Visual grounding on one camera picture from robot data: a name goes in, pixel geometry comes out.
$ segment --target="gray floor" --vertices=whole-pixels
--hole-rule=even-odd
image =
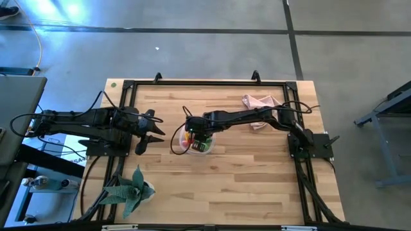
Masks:
[[[37,24],[119,28],[284,30],[280,0],[21,0]],[[411,2],[289,0],[296,30],[409,31]],[[2,24],[25,24],[22,15]],[[84,110],[107,78],[295,80],[288,35],[73,33],[39,31],[48,77],[43,108]],[[372,126],[353,121],[411,80],[411,37],[297,36],[305,80],[313,80],[334,144],[346,220],[411,229],[411,185],[377,189],[388,176]],[[32,67],[39,48],[30,31],[0,32],[0,66]]]

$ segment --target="artificial plant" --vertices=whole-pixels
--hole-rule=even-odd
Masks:
[[[100,201],[101,205],[126,203],[123,211],[123,219],[133,212],[142,200],[149,198],[155,191],[148,185],[144,184],[143,174],[140,167],[133,173],[132,180],[127,180],[118,176],[119,186],[104,187],[104,190],[111,195]]]

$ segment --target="towel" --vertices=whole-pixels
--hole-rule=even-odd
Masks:
[[[243,96],[242,101],[245,104],[245,106],[247,106],[248,109],[262,108],[264,106],[274,107],[274,106],[280,105],[280,102],[278,102],[278,100],[276,100],[272,96],[265,96],[264,98],[256,99],[250,96],[249,94],[246,94]],[[273,110],[273,116],[277,117],[276,110]],[[260,129],[264,127],[266,124],[267,123],[263,123],[263,122],[250,123],[251,127],[254,130]]]

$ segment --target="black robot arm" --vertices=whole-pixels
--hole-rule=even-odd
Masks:
[[[272,115],[273,110],[278,111],[278,120]],[[265,122],[276,130],[289,131],[306,146],[313,144],[312,131],[302,128],[294,119],[294,111],[285,106],[262,107],[239,112],[216,110],[206,112],[202,117],[189,115],[185,130],[194,135],[194,140],[205,142],[216,132],[222,132],[234,125],[255,122]]]
[[[148,143],[162,142],[160,138],[146,135],[153,132],[165,135],[155,122],[161,122],[154,117],[154,110],[144,114],[133,107],[124,107],[121,110],[115,107],[90,109],[86,112],[56,112],[45,110],[34,116],[33,129],[30,137],[65,133],[88,137],[89,140],[79,141],[88,148],[94,148],[106,155],[116,150],[127,149],[127,138],[130,135],[140,137],[136,146],[138,155],[146,151]]]

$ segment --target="wooden table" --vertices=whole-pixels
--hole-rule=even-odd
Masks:
[[[117,105],[123,81],[108,79],[105,87]],[[302,102],[309,106],[318,105],[312,81],[298,81],[297,86]],[[123,177],[131,178],[137,165],[140,165],[144,178],[155,186],[157,193],[150,203],[141,205],[126,219],[122,218],[124,204],[120,204],[115,222],[303,224],[295,165],[289,157],[286,132],[270,126],[254,131],[250,125],[244,124],[216,133],[216,146],[209,155],[178,156],[170,151],[171,136],[185,121],[183,105],[197,116],[213,110],[245,110],[241,102],[244,94],[255,98],[271,95],[280,102],[284,101],[279,87],[139,86],[135,107],[140,112],[154,109],[155,116],[164,120],[157,126],[166,133],[162,137],[165,142],[149,144],[146,153],[137,156],[134,148],[139,139],[134,137],[130,155],[125,161]],[[104,99],[101,106],[110,105]],[[314,133],[323,132],[320,108],[313,109],[312,114],[304,114],[304,124]],[[173,143],[173,147],[179,150],[178,140],[175,139]],[[101,191],[107,159],[100,158],[91,170],[84,192],[85,209]],[[86,170],[91,161],[87,161]],[[319,194],[335,215],[344,220],[331,166],[324,160],[313,159],[313,169]],[[79,201],[74,218],[80,217]],[[314,218],[310,197],[308,202],[310,214]]]

